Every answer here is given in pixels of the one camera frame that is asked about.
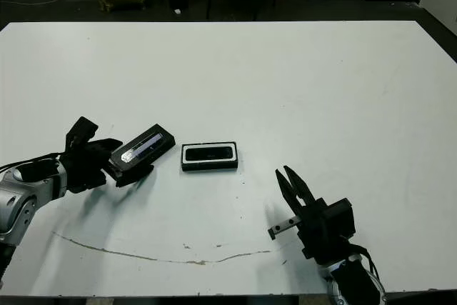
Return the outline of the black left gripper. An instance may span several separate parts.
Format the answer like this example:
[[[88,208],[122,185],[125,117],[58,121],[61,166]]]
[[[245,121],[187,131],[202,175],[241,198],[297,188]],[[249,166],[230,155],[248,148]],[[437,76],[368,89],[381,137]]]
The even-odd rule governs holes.
[[[107,138],[80,144],[64,152],[59,162],[66,171],[66,190],[74,194],[102,186],[106,177],[102,169],[111,153],[123,145],[122,141]],[[134,184],[154,170],[154,165],[135,166],[114,176],[116,187]]]

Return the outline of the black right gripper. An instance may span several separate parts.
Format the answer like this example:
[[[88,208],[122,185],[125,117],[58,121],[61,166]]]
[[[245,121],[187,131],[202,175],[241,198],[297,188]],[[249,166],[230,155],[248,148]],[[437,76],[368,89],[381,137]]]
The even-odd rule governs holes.
[[[348,199],[327,204],[315,199],[306,182],[289,166],[283,167],[287,178],[275,170],[283,198],[294,217],[268,229],[272,239],[296,227],[303,243],[303,255],[325,266],[348,258]],[[304,202],[300,208],[298,199]]]

